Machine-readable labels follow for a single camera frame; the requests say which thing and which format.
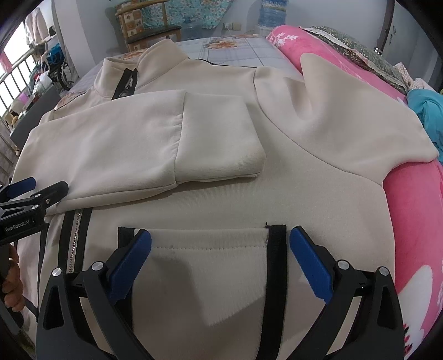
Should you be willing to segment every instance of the pink pillow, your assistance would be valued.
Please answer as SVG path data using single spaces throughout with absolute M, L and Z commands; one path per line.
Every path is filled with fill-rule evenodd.
M 406 163 L 383 182 L 395 238 L 395 288 L 408 358 L 443 308 L 443 167 Z
M 375 74 L 363 70 L 328 44 L 299 27 L 289 25 L 278 26 L 272 30 L 267 39 L 271 44 L 277 47 L 301 73 L 303 73 L 303 71 L 300 65 L 300 56 L 305 52 L 316 54 L 325 60 L 328 60 L 335 66 L 338 66 L 348 74 L 351 74 L 384 92 L 393 99 L 406 102 L 406 96 L 401 92 L 394 89 Z

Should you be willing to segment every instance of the zipper teeth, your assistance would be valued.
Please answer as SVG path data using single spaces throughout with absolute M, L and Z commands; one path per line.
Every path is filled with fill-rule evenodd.
M 75 213 L 75 227 L 73 228 L 73 232 L 71 232 L 71 251 L 69 252 L 69 261 L 68 261 L 68 269 L 67 273 L 74 272 L 75 265 L 75 253 L 77 251 L 77 241 L 78 241 L 78 230 L 80 228 L 80 220 L 82 219 L 82 211 L 79 210 Z

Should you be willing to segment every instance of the blue blanket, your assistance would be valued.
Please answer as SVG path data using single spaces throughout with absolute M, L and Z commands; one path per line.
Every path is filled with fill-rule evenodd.
M 215 29 L 228 11 L 233 0 L 169 0 L 165 3 L 169 24 L 182 25 L 196 22 L 203 29 Z M 163 26 L 161 4 L 142 9 L 146 28 Z
M 432 90 L 416 89 L 408 92 L 408 106 L 419 117 L 431 141 L 440 153 L 443 164 L 443 95 Z

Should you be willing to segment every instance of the jacket collar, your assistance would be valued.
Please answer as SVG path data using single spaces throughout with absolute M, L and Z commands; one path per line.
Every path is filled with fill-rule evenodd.
M 95 79 L 94 87 L 101 96 L 111 98 L 126 68 L 129 70 L 137 68 L 137 90 L 187 59 L 188 56 L 176 44 L 170 39 L 165 39 L 148 48 L 137 62 L 105 58 L 103 66 Z

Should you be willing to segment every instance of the window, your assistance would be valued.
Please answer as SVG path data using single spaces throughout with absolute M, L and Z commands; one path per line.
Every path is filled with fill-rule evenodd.
M 25 27 L 23 24 L 20 24 L 4 47 L 4 53 L 13 64 L 28 50 L 29 46 L 26 44 Z
M 16 63 L 28 50 L 25 28 L 23 24 L 20 24 L 4 48 L 2 61 L 0 61 L 0 77 L 10 69 L 8 67 Z M 29 82 L 29 74 L 34 66 L 35 62 L 32 56 L 29 56 L 10 75 L 2 79 L 0 82 L 0 115 L 6 112 L 12 101 L 26 87 Z

